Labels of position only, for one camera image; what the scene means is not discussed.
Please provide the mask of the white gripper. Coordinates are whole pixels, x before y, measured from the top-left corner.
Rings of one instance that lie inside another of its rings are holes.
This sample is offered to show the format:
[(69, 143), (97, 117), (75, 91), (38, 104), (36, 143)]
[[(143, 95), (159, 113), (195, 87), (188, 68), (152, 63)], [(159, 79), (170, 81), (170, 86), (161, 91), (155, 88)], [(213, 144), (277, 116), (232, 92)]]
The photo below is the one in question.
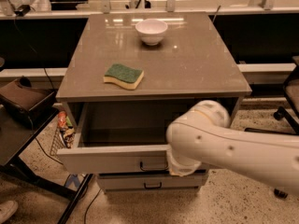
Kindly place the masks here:
[(166, 151), (166, 156), (170, 175), (191, 175), (202, 165), (200, 161), (185, 157), (171, 147)]

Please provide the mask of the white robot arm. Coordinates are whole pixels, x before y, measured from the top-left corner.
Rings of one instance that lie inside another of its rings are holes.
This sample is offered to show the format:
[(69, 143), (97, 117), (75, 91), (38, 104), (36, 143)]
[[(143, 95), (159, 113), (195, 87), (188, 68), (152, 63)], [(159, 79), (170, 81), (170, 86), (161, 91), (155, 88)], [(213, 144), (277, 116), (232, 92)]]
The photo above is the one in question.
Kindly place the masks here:
[(215, 101), (201, 101), (175, 119), (166, 140), (171, 175), (190, 175), (207, 163), (299, 194), (298, 136), (232, 130), (227, 110)]

